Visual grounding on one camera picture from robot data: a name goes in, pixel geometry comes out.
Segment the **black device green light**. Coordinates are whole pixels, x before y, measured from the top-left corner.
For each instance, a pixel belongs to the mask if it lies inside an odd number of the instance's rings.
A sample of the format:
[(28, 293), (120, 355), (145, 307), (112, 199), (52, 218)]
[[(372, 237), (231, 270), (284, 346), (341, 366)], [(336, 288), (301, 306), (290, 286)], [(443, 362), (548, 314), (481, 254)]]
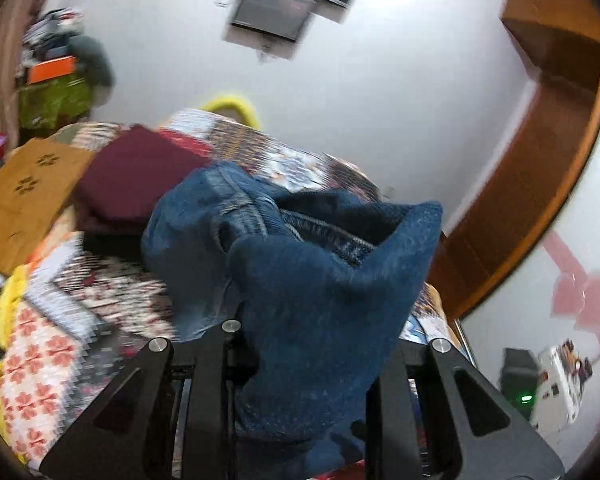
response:
[(527, 420), (531, 419), (539, 376), (539, 363), (529, 350), (504, 349), (498, 385), (504, 398)]

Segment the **yellow cartoon plush blanket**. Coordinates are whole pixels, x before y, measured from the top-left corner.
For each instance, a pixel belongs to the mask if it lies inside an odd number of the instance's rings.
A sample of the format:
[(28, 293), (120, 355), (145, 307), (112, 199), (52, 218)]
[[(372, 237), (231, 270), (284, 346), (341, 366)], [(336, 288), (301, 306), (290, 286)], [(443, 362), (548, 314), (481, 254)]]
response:
[(0, 436), (16, 453), (18, 460), (28, 461), (27, 443), (15, 432), (15, 422), (20, 419), (15, 398), (26, 377), (27, 365), (16, 351), (16, 324), (18, 307), (27, 288), (28, 266), (17, 266), (5, 281), (0, 293), (0, 348), (6, 351), (0, 362)]

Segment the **dark maroon garment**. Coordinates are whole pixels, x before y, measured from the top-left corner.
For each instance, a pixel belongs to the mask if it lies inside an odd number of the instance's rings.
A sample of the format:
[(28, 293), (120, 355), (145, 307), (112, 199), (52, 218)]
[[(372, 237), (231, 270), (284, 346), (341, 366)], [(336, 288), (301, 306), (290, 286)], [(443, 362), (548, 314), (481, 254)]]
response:
[(135, 125), (91, 160), (73, 190), (76, 227), (140, 238), (160, 198), (211, 159)]

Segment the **wooden folding lap desk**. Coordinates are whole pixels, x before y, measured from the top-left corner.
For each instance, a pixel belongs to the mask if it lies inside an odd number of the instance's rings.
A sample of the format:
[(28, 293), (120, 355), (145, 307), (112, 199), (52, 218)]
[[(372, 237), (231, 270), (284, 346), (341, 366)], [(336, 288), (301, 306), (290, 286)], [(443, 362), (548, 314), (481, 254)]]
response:
[(94, 153), (33, 139), (0, 169), (0, 273), (27, 261), (65, 207)]

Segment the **green bag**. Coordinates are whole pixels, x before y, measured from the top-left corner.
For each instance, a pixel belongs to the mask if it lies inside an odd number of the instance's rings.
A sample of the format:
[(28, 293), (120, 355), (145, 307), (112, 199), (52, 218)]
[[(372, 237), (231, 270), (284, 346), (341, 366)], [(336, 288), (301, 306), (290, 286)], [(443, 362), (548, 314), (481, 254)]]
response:
[(61, 76), (20, 87), (18, 100), (21, 129), (50, 130), (61, 118), (74, 119), (88, 113), (92, 88), (83, 76)]

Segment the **orange box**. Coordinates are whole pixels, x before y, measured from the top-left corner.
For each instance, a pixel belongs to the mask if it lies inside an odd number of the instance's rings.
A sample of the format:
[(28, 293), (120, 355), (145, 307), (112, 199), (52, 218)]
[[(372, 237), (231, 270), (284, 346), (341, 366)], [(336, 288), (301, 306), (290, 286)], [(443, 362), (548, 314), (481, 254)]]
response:
[(72, 55), (54, 58), (31, 66), (27, 71), (27, 84), (71, 75), (76, 70), (76, 58)]

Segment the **wooden door frame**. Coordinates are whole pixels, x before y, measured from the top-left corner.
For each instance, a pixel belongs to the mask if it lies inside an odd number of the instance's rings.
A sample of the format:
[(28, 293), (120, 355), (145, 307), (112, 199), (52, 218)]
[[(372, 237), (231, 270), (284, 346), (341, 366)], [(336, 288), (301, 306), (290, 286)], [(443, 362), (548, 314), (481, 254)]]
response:
[(501, 21), (538, 73), (521, 124), (476, 200), (443, 237), (428, 282), (449, 320), (535, 248), (600, 132), (600, 14), (590, 0), (506, 0)]

